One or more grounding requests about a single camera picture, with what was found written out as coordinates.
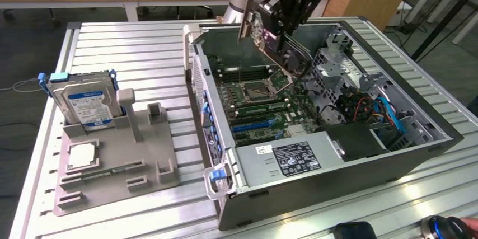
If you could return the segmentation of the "person's hand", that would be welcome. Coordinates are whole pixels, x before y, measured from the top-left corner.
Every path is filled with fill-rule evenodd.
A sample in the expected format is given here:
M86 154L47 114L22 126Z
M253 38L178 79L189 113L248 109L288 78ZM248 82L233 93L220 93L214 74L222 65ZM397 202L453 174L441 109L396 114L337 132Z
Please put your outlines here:
M473 232L478 231L478 219L476 218L460 218L460 221L465 224L468 229Z

